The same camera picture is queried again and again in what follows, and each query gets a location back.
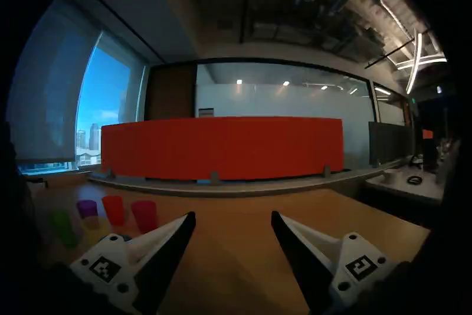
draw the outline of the orange partition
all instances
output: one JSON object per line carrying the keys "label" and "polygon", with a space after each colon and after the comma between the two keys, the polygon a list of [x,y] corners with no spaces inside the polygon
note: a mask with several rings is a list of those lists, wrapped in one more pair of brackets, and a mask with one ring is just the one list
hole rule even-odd
{"label": "orange partition", "polygon": [[209,117],[103,126],[101,165],[115,175],[252,180],[343,169],[339,119]]}

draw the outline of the roller shade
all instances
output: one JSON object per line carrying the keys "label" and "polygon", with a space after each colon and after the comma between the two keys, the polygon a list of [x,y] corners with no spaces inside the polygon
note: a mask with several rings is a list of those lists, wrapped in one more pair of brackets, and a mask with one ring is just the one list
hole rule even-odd
{"label": "roller shade", "polygon": [[17,64],[6,119],[19,163],[74,161],[77,102],[100,29],[55,0]]}
{"label": "roller shade", "polygon": [[124,105],[120,105],[118,121],[119,123],[137,121],[136,112],[143,71],[146,66],[145,60],[132,51],[127,45],[121,44],[106,32],[102,33],[97,48],[129,68],[129,81],[124,97],[122,98]]}

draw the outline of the white desk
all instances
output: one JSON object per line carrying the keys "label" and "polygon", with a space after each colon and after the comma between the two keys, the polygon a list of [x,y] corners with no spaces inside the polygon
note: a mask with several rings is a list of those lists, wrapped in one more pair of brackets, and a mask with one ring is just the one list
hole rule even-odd
{"label": "white desk", "polygon": [[[395,170],[398,175],[392,183],[384,183],[385,177],[379,175],[366,180],[367,186],[432,205],[441,204],[444,185],[435,183],[436,175],[409,166]],[[419,185],[407,183],[407,179],[413,175],[423,178],[423,181]]]}

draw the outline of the purple cup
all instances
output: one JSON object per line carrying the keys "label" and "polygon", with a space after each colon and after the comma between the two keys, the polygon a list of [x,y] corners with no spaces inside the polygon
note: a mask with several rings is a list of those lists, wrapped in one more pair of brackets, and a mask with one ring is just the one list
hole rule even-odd
{"label": "purple cup", "polygon": [[97,202],[92,201],[91,199],[85,199],[83,201],[77,202],[78,213],[80,218],[84,219],[89,216],[98,216],[99,212],[97,210]]}

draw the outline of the sky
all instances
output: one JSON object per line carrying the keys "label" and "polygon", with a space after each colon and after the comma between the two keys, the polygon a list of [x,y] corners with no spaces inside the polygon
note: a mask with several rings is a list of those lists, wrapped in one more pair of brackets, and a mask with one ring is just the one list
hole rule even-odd
{"label": "sky", "polygon": [[98,47],[84,75],[78,101],[77,130],[90,137],[90,126],[118,123],[121,97],[126,94],[130,69]]}

